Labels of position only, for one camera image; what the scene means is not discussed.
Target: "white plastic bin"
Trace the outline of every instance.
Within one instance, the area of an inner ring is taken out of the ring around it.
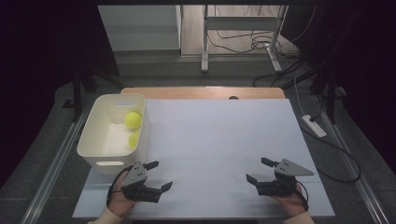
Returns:
[[[129,129],[124,117],[129,112],[142,116],[142,124]],[[135,161],[146,161],[149,146],[149,113],[141,94],[109,94],[100,96],[93,104],[78,143],[78,155],[100,174],[117,174]],[[136,149],[128,139],[139,132]]]

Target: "desk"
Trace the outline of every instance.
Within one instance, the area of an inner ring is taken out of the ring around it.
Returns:
[[[160,162],[148,171],[147,186],[174,182],[158,203],[136,205],[129,219],[285,217],[274,200],[259,196],[246,181],[245,174],[260,181],[275,178],[261,157],[287,158],[313,171],[312,176],[298,177],[310,195],[310,214],[334,215],[281,89],[133,88],[121,93],[147,97],[151,123],[147,160]],[[241,100],[228,100],[230,96]],[[91,169],[73,217],[99,217],[114,177]]]

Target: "white power strip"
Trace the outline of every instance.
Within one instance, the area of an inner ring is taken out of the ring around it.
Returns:
[[[310,118],[311,116],[309,115],[302,116],[302,119],[305,122],[305,124],[311,129],[312,132],[314,132],[317,135],[317,137],[326,136],[327,134],[323,131],[323,129],[320,128],[317,122],[309,120]]]

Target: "hand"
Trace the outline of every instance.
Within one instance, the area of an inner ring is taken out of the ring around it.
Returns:
[[[114,215],[118,217],[124,217],[125,215],[127,215],[129,210],[134,207],[136,203],[138,203],[125,198],[125,195],[121,190],[121,183],[125,176],[128,175],[128,173],[128,171],[125,171],[116,181],[110,204],[107,206],[108,210],[110,210]]]
[[[297,184],[297,190],[301,193],[301,186]],[[291,217],[296,217],[305,212],[303,202],[294,192],[288,196],[271,196],[285,209]]]

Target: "metal stand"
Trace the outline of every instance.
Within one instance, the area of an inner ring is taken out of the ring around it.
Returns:
[[[268,55],[275,71],[281,72],[282,68],[276,57],[275,46],[285,18],[286,6],[281,6],[277,17],[209,17],[208,5],[204,5],[204,43],[202,46],[201,71],[206,73],[209,68],[209,46],[207,42],[208,30],[240,30],[240,31],[273,31],[271,44],[267,46]]]
[[[283,20],[285,19],[286,9],[287,7],[280,6],[280,13],[279,16],[277,17],[276,28],[273,33],[273,38],[271,40],[271,44],[267,48],[268,56],[271,59],[271,63],[273,64],[275,72],[277,73],[282,72],[282,67],[280,66],[280,63],[277,60],[275,46],[276,46],[277,37],[279,36],[280,33],[280,28],[282,27]]]

